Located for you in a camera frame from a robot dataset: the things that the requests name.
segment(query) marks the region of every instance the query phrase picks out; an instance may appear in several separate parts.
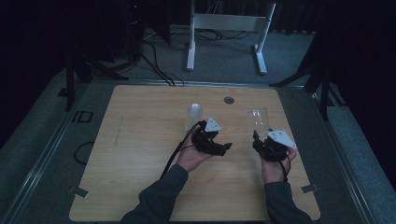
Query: wooden table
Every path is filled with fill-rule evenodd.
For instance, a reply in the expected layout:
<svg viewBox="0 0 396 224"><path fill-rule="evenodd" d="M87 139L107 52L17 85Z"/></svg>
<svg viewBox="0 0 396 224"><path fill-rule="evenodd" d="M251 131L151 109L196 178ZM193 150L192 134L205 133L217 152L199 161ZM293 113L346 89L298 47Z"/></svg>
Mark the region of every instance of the wooden table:
<svg viewBox="0 0 396 224"><path fill-rule="evenodd" d="M231 96L234 103L224 103ZM251 147L254 127L248 111L267 107L271 128L292 138L277 92L269 89L118 86L70 210L74 221L119 221L138 204L141 190L158 180L185 135L187 107L200 104L203 119L213 116L223 127L215 141L232 142L224 157L213 157L190 173L177 198L173 221L268 220L261 163ZM320 216L300 157L291 164L293 199L313 220Z"/></svg>

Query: gray carpet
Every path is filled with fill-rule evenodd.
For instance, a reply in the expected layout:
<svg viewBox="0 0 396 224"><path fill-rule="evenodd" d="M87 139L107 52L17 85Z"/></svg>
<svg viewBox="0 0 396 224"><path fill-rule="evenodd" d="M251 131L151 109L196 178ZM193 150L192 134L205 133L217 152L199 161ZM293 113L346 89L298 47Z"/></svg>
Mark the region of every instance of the gray carpet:
<svg viewBox="0 0 396 224"><path fill-rule="evenodd" d="M167 46L162 41L150 43L157 50L161 69L166 73L177 75L186 82L186 85L199 81L208 82L214 86L226 83L263 87L265 84L280 81L297 70L313 36L269 34L264 46L269 73L264 77L258 74L255 59L251 53L251 46L256 43L257 38L256 35L249 35L241 40L197 41L193 72L185 70L187 36L174 36L172 46ZM149 59L153 59L149 45L144 45L143 53ZM92 84L78 85L81 98L71 112L64 112L65 99L57 96L59 89L65 85L64 73L51 81L21 126L0 151L2 182L0 214L2 216L11 206L24 178L29 175L40 153L51 141L52 134L57 130L58 125L63 123L65 124L64 133L60 141L54 144L56 151L50 158L49 166L41 176L28 204L21 209L18 223L73 223L68 219L68 211L74 196L67 191L78 185L84 171L84 166L74 160L73 154L81 144L94 141L113 88L118 84L148 82L153 85L163 85L163 81L155 81L159 79L158 75L146 69L149 67L147 63L140 61L138 65L123 73L124 76L130 78L127 81L113 80L93 70L95 79ZM292 85L301 86L305 81L306 77L295 81ZM324 122L318 114L317 101L304 91L282 88L279 89L279 95L299 145L308 177L312 184L320 187L320 190L315 193L321 212L319 222L362 223L354 197L350 195L345 174L339 166L335 153L338 145L334 143L328 131L331 128L336 133L336 141L341 144L340 148L343 150L365 147L367 151L370 151L364 141L358 140L359 143L347 145L351 143L350 139L343 138L346 136L345 132L359 131L356 124L348 126L351 122L353 123L353 118L345 117L344 112L345 110L347 112L347 108L339 106L330 108L331 122L328 123ZM72 122L75 111L93 112L92 122ZM90 150L90 146L84 147L86 154L81 157L88 157ZM394 199L395 193L394 190L389 189L384 176L379 173L367 176L363 173L364 167L358 164L357 160L352 159L349 162L358 182L366 187L363 193L367 195L365 199L370 205L370 211L373 212L376 222L396 223L395 217L389 215L390 211L394 211L392 208L396 207L394 205L396 200L391 200ZM375 162L371 164L371 170L378 168ZM374 183L365 181L368 177L371 179L372 175L375 175ZM384 191L378 190L378 184L385 186L383 189L387 197L380 195Z"/></svg>

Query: transparent cup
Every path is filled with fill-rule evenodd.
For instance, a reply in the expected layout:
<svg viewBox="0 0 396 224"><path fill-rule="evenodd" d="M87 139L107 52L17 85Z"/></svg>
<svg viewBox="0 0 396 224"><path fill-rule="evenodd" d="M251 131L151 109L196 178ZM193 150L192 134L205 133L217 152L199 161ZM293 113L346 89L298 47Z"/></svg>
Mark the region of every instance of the transparent cup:
<svg viewBox="0 0 396 224"><path fill-rule="evenodd" d="M203 109L201 105L196 103L189 105L187 108L186 122L184 123L184 130L186 132L189 131L198 121L201 121L202 112Z"/></svg>
<svg viewBox="0 0 396 224"><path fill-rule="evenodd" d="M254 126L254 130L259 135L261 140L267 138L270 125L268 122L267 108L254 109L247 112Z"/></svg>

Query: metal frame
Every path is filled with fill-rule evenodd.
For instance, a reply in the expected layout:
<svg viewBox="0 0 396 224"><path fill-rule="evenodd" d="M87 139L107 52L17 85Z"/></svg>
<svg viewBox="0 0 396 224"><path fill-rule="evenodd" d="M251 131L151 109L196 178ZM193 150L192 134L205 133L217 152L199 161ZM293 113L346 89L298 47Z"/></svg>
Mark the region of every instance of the metal frame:
<svg viewBox="0 0 396 224"><path fill-rule="evenodd" d="M235 15L219 15L219 14L202 14L195 13L195 0L191 0L191 18L190 29L191 38L189 46L189 54L187 58L187 70L194 69L195 58L195 29L217 29L217 30L235 30L235 31L250 31L261 32L262 36L259 44L254 46L254 51L259 66L260 74L267 74L262 48L264 46L265 38L268 34L268 29L271 24L271 19L274 14L276 4L268 4L269 10L266 17L251 17L251 16L235 16Z"/></svg>

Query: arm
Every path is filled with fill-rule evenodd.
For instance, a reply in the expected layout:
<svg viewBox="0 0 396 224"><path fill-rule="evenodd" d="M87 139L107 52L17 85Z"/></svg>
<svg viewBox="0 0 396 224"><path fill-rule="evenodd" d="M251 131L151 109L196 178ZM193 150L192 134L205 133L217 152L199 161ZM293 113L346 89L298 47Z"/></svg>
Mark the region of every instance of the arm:
<svg viewBox="0 0 396 224"><path fill-rule="evenodd" d="M199 152L192 144L191 135L186 139L179 152L177 162L168 173L139 194L137 207L125 214L121 224L161 224L168 223L172 216L178 194L195 170L212 155Z"/></svg>
<svg viewBox="0 0 396 224"><path fill-rule="evenodd" d="M273 223L312 223L311 217L296 207L288 182L264 185L268 215Z"/></svg>
<svg viewBox="0 0 396 224"><path fill-rule="evenodd" d="M290 161L297 152L289 148L289 157L282 161L285 170L290 169ZM264 182L265 202L268 215L273 223L312 223L311 217L295 205L290 183L285 182L284 171L278 162L262 160L262 180Z"/></svg>
<svg viewBox="0 0 396 224"><path fill-rule="evenodd" d="M178 194L189 175L180 165L173 165L163 179L157 180L139 194L140 204L127 213L120 223L167 223Z"/></svg>

